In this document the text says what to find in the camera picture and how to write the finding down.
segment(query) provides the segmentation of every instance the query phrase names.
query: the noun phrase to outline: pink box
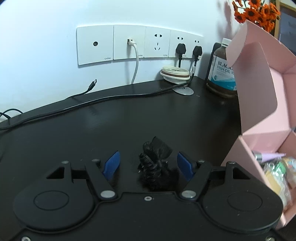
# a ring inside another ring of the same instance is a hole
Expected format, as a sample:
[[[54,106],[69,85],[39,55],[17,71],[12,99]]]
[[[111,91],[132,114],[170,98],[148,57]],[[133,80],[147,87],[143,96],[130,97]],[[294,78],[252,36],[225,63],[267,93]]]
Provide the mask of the pink box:
[[[270,184],[251,150],[282,152],[296,158],[296,56],[272,35],[246,21],[226,48],[232,67],[242,123],[240,135],[222,163],[235,161],[256,178]],[[281,216],[278,227],[296,214],[293,205]]]

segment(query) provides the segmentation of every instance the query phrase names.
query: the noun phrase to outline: bottle cap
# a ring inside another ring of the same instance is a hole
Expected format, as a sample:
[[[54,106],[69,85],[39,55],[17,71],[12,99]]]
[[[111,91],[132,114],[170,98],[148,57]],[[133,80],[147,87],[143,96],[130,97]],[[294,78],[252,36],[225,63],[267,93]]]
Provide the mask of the bottle cap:
[[[258,162],[261,162],[262,161],[262,154],[260,152],[257,152],[257,151],[252,151],[255,159],[258,161]]]
[[[230,44],[230,42],[231,42],[231,39],[227,39],[227,38],[222,39],[222,45],[226,47]]]

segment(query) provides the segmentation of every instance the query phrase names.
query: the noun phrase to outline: picture frame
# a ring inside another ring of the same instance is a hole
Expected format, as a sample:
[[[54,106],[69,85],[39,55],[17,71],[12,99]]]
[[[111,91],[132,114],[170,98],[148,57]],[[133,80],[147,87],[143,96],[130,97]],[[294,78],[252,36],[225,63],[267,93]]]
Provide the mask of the picture frame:
[[[296,8],[281,0],[276,0],[275,4],[281,12],[281,19],[276,20],[273,35],[296,54]]]

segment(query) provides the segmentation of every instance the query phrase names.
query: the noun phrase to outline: white wall plate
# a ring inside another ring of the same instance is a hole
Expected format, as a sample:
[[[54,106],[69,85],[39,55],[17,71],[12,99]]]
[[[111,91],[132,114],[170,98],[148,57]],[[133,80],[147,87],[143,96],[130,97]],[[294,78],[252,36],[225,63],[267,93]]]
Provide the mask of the white wall plate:
[[[127,44],[128,39],[137,43],[139,58],[143,58],[145,28],[139,25],[114,25],[113,59],[136,58],[135,49]]]
[[[186,32],[171,30],[170,49],[168,53],[168,56],[170,58],[178,57],[178,55],[176,54],[176,47],[179,43],[185,44],[186,46],[186,53],[183,54],[183,58],[193,58],[192,52],[194,50],[194,47],[203,45],[203,37]]]
[[[170,46],[170,29],[146,27],[145,30],[145,58],[168,57]]]
[[[78,64],[90,64],[113,59],[113,25],[77,28]]]

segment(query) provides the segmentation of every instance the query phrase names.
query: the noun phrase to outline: brown glass bottle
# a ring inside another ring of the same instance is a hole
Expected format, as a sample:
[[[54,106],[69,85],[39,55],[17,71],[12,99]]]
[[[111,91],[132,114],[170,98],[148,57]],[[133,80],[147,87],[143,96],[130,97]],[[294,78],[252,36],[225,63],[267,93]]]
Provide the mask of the brown glass bottle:
[[[214,52],[207,79],[207,89],[223,98],[233,98],[237,95],[233,71],[226,60],[226,47],[230,42],[230,39],[223,38],[221,47]]]

